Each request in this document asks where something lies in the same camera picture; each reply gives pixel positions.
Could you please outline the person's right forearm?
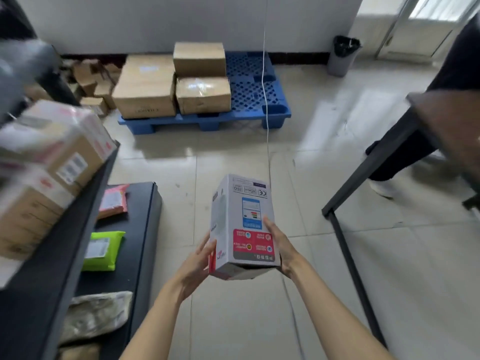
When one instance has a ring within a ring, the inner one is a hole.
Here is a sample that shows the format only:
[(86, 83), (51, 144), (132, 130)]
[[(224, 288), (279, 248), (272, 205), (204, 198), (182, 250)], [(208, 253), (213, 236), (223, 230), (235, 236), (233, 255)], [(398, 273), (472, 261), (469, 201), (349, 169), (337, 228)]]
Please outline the person's right forearm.
[(328, 360), (396, 360), (302, 255), (291, 261), (288, 270)]

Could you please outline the taped cardboard box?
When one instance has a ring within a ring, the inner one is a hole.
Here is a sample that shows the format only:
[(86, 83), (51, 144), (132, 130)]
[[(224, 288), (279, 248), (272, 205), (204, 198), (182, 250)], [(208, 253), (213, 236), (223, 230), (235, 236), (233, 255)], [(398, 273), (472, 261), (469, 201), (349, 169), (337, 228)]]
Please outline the taped cardboard box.
[(176, 99), (182, 115), (230, 112), (230, 81), (227, 77), (177, 78)]

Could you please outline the white printed product box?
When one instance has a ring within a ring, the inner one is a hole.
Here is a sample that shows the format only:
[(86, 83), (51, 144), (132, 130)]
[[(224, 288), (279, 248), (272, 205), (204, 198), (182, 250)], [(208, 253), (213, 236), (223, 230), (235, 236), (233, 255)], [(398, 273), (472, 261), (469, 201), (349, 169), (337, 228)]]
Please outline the white printed product box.
[(214, 191), (209, 275), (221, 280), (250, 280), (281, 266), (273, 235), (263, 222), (274, 221), (271, 188), (267, 182), (226, 174)]

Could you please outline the person's right hand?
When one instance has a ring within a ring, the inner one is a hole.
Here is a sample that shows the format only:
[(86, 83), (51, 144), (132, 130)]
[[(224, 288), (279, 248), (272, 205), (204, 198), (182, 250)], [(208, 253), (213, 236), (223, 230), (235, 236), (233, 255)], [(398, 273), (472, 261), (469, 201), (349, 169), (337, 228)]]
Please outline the person's right hand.
[(281, 262), (280, 272), (287, 278), (293, 280), (296, 274), (299, 263), (302, 261), (302, 256), (294, 248), (288, 237), (281, 231), (281, 239), (274, 241), (276, 245)]

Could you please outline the clear plastic wrapped parcel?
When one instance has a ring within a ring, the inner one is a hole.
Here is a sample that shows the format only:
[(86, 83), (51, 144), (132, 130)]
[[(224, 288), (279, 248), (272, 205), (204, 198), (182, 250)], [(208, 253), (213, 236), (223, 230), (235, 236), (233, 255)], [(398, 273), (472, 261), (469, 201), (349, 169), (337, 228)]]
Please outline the clear plastic wrapped parcel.
[(133, 295), (118, 291), (73, 297), (58, 344), (93, 339), (121, 328), (129, 319)]

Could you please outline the person's left forearm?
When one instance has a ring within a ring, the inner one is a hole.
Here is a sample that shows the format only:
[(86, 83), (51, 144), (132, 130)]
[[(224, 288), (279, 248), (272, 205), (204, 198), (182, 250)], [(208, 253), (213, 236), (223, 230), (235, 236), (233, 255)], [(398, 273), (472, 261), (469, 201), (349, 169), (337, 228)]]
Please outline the person's left forearm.
[(204, 279), (171, 278), (118, 360), (168, 360), (180, 306)]

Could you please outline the pile of small cardboard boxes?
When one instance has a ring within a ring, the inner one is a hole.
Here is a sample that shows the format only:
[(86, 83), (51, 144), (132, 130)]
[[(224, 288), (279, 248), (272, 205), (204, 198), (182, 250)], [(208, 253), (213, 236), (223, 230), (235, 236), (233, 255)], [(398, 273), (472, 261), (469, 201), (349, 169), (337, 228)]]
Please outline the pile of small cardboard boxes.
[(63, 58), (60, 71), (82, 106), (92, 109), (99, 117), (117, 109), (113, 91), (122, 73), (119, 66), (103, 64), (97, 58)]

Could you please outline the grey trash bin black liner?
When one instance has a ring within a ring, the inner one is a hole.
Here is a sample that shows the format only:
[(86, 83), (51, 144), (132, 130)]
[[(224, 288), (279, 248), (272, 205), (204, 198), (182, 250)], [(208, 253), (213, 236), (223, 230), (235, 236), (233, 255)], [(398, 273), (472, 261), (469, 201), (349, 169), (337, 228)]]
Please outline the grey trash bin black liner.
[(327, 73), (334, 77), (345, 77), (362, 47), (357, 38), (335, 36), (326, 66)]

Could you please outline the cardboard box red print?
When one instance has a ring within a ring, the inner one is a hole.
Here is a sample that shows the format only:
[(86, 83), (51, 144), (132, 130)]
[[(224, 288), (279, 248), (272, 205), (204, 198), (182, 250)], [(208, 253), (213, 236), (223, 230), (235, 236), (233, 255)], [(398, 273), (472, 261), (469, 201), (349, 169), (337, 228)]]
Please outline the cardboard box red print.
[(75, 198), (41, 168), (9, 179), (0, 188), (0, 256), (27, 260)]

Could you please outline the cardboard box pink tape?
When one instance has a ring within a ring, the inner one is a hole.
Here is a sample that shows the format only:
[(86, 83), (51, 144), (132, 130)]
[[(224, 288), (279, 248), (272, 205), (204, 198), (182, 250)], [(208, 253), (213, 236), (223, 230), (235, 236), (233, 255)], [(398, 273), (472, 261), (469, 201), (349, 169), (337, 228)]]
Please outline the cardboard box pink tape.
[(117, 144), (92, 110), (40, 100), (12, 123), (9, 150), (46, 169), (69, 193), (78, 195)]

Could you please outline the black metal shelf rack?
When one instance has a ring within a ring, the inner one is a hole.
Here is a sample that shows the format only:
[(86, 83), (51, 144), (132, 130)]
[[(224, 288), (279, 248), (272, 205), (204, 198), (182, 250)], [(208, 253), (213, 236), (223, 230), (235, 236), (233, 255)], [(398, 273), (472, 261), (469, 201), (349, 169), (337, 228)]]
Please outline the black metal shelf rack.
[[(0, 290), (0, 360), (55, 360), (63, 321), (75, 296), (133, 293), (128, 321), (98, 337), (100, 360), (118, 360), (150, 303), (162, 198), (154, 182), (134, 183), (128, 214), (97, 223), (119, 147), (63, 214), (32, 257)], [(126, 231), (113, 272), (81, 273), (95, 230)]]

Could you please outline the bright green mailer packet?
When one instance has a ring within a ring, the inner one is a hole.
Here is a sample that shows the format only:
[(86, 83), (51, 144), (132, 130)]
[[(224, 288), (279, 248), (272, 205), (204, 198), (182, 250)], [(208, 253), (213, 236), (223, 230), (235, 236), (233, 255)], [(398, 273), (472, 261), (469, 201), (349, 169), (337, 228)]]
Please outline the bright green mailer packet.
[(82, 272), (113, 272), (125, 231), (93, 232), (88, 243)]

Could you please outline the red mailer packet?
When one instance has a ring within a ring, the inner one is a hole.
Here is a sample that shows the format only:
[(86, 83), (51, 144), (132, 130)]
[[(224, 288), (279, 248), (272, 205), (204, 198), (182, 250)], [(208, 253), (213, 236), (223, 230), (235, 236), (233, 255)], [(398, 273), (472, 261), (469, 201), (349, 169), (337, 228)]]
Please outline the red mailer packet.
[(129, 184), (107, 188), (100, 203), (97, 220), (128, 212), (127, 189)]

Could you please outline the large cardboard box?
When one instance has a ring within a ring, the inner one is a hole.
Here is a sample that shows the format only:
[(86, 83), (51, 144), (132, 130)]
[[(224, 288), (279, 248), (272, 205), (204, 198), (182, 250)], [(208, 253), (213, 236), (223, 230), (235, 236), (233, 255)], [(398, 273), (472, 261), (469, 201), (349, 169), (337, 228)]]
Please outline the large cardboard box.
[(129, 54), (112, 98), (124, 120), (174, 117), (175, 87), (172, 54)]

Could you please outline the blue plastic pallet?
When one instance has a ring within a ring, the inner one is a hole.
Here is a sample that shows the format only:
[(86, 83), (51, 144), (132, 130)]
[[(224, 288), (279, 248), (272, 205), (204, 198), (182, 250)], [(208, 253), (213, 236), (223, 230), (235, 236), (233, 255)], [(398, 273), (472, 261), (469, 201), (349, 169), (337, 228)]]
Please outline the blue plastic pallet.
[(282, 128), (291, 117), (291, 109), (268, 53), (227, 51), (225, 58), (231, 111), (130, 120), (119, 116), (118, 124), (126, 126), (133, 135), (153, 134), (157, 126), (163, 125), (198, 125), (203, 132), (214, 132), (224, 122), (256, 120), (261, 121), (264, 129)]

